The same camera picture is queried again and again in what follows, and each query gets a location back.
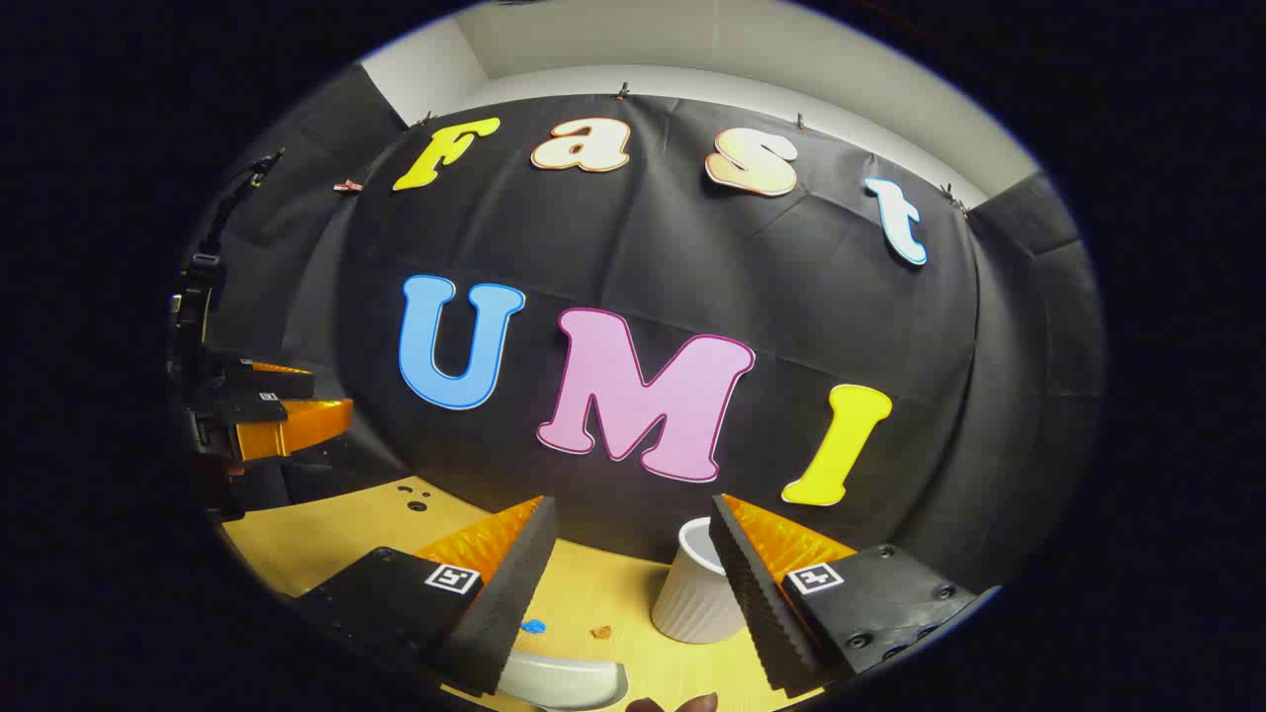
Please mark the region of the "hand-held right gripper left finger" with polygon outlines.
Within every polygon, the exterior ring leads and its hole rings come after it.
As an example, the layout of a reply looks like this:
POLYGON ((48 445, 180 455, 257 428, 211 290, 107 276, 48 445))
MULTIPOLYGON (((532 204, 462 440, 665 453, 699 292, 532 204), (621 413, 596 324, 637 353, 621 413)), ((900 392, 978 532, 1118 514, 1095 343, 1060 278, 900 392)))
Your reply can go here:
POLYGON ((392 674, 492 694, 556 533, 556 500, 533 497, 415 552, 375 547, 295 611, 392 674))

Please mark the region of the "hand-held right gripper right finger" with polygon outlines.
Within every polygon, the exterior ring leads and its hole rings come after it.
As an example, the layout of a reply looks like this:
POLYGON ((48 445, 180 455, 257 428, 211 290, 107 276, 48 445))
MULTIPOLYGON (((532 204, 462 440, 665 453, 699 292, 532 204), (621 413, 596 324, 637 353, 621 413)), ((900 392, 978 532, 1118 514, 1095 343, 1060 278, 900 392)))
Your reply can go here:
POLYGON ((855 550, 728 494, 709 536, 768 685, 790 696, 881 677, 989 602, 891 544, 855 550))

